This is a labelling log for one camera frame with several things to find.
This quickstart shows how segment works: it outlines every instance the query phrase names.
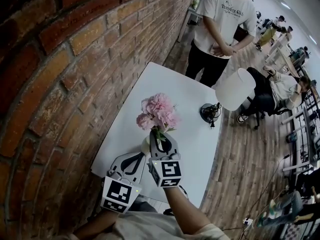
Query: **desk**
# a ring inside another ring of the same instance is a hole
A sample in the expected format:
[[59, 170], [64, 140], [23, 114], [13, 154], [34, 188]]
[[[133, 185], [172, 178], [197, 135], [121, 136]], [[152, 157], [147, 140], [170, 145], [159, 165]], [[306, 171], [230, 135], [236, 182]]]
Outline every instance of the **desk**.
[[290, 58], [288, 56], [286, 56], [280, 49], [277, 49], [278, 53], [281, 55], [281, 57], [283, 58], [285, 65], [287, 66], [289, 73], [293, 76], [298, 78], [299, 74], [295, 68], [295, 66], [293, 65], [293, 63], [291, 62]]
[[[296, 117], [300, 116], [301, 114], [303, 114], [304, 117], [304, 121], [305, 121], [305, 125], [303, 125], [302, 127], [298, 127], [297, 124], [297, 120]], [[300, 142], [297, 140], [297, 144], [296, 144], [296, 161], [297, 164], [293, 165], [293, 166], [289, 166], [286, 168], [283, 168], [283, 172], [286, 171], [291, 171], [293, 169], [298, 169], [300, 167], [304, 167], [304, 166], [308, 166], [308, 165], [312, 165], [314, 167], [317, 166], [317, 161], [314, 159], [314, 155], [316, 154], [315, 152], [315, 148], [314, 148], [314, 136], [311, 132], [311, 127], [310, 127], [310, 115], [307, 111], [307, 109], [304, 107], [302, 111], [299, 111], [298, 113], [294, 114], [293, 116], [287, 118], [286, 120], [282, 121], [282, 124], [287, 124], [289, 123], [291, 120], [293, 120], [293, 124], [294, 124], [294, 131], [293, 132], [297, 132], [303, 128], [306, 128], [306, 137], [307, 137], [307, 148], [308, 148], [308, 156], [309, 156], [309, 160], [306, 162], [301, 163], [301, 159], [300, 159], [300, 154], [301, 154], [301, 150], [300, 150]]]
[[[190, 201], [199, 207], [205, 193], [218, 143], [221, 119], [215, 128], [199, 114], [205, 103], [218, 103], [215, 90], [173, 70], [150, 62], [127, 97], [93, 161], [91, 171], [103, 178], [116, 157], [139, 152], [149, 135], [136, 124], [142, 113], [141, 101], [157, 93], [167, 94], [176, 104], [181, 122], [169, 134], [177, 141], [182, 162], [181, 185]], [[163, 189], [158, 188], [148, 166], [144, 166], [141, 195], [167, 203]]]
[[201, 19], [203, 17], [202, 15], [197, 14], [196, 10], [192, 6], [189, 6], [189, 8], [186, 12], [186, 16], [184, 18], [184, 22], [183, 22], [181, 29], [180, 29], [178, 40], [177, 40], [179, 43], [181, 42], [181, 39], [186, 31], [186, 27], [187, 27], [187, 24], [188, 24], [188, 21], [190, 19], [191, 14], [196, 15], [196, 16], [200, 17]]

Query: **bag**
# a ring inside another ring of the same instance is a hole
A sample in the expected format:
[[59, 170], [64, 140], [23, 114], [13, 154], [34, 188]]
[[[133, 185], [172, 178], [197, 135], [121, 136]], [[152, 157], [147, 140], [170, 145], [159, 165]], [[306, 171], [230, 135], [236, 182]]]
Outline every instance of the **bag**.
[[233, 38], [237, 40], [238, 42], [241, 42], [245, 37], [249, 34], [247, 30], [244, 30], [242, 27], [238, 26], [236, 28], [236, 31], [234, 33]]

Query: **white shoe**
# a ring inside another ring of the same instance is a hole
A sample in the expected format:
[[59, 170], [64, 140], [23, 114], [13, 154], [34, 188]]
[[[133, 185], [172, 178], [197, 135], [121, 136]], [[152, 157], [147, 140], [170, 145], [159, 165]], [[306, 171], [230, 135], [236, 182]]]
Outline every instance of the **white shoe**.
[[249, 118], [249, 116], [244, 115], [244, 114], [241, 114], [241, 115], [239, 115], [239, 116], [236, 118], [236, 121], [237, 121], [239, 124], [243, 124], [248, 118]]

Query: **floor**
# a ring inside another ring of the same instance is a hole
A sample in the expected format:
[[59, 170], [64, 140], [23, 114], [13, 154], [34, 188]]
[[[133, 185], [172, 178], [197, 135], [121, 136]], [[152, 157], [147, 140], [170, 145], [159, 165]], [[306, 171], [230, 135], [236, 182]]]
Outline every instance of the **floor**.
[[[181, 74], [186, 72], [193, 29], [194, 26], [189, 26], [182, 41], [174, 45], [164, 63], [165, 67]], [[269, 49], [267, 47], [260, 52], [252, 43], [239, 51], [230, 59], [217, 85], [238, 68], [254, 67], [262, 72], [265, 53]], [[291, 132], [290, 124], [281, 124], [282, 120], [289, 117], [288, 113], [271, 117], [267, 115], [257, 131], [253, 130], [256, 125], [254, 116], [239, 125], [236, 121], [238, 114], [239, 111], [223, 111], [219, 143], [201, 205], [202, 211], [216, 226], [221, 229], [238, 228], [225, 231], [232, 240], [240, 238], [244, 218], [249, 215], [252, 205], [274, 172], [271, 183], [253, 207], [250, 218], [256, 218], [269, 201], [286, 187], [288, 181], [284, 178], [282, 168], [291, 163], [291, 158], [282, 160], [291, 153], [286, 143], [286, 135]], [[275, 231], [275, 227], [254, 228], [245, 231], [245, 236], [250, 240], [270, 240]]]

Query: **black chair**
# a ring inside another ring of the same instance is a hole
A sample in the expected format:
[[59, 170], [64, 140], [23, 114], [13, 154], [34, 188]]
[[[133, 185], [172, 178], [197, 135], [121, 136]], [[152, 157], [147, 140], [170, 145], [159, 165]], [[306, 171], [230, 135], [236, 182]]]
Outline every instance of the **black chair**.
[[[271, 73], [269, 73], [268, 72], [268, 76], [267, 76], [267, 78], [266, 79], [270, 79], [273, 75], [271, 74]], [[294, 79], [296, 80], [296, 82], [297, 83], [299, 83], [299, 81], [300, 81], [300, 78], [299, 77], [294, 77]], [[301, 99], [301, 104], [304, 102], [304, 100], [305, 100], [305, 97], [306, 97], [306, 93], [302, 93], [302, 99]], [[247, 97], [247, 99], [252, 103], [252, 99], [250, 98], [250, 97]], [[287, 108], [284, 108], [284, 106], [282, 105], [282, 104], [280, 104], [278, 107], [276, 107], [275, 108], [275, 110], [274, 111], [272, 111], [272, 112], [269, 112], [268, 113], [268, 116], [270, 117], [270, 116], [272, 116], [272, 115], [278, 115], [278, 116], [280, 116], [280, 115], [282, 115], [283, 113], [285, 113], [285, 112], [289, 112], [289, 111], [291, 111], [290, 109], [287, 109]], [[257, 108], [257, 110], [256, 110], [256, 113], [255, 113], [255, 116], [256, 116], [256, 126], [254, 127], [254, 129], [255, 130], [257, 130], [258, 128], [259, 128], [259, 126], [260, 126], [260, 119], [264, 119], [265, 117], [266, 117], [266, 114], [264, 113], [264, 111], [263, 110], [261, 110], [261, 109], [259, 109], [259, 108]]]

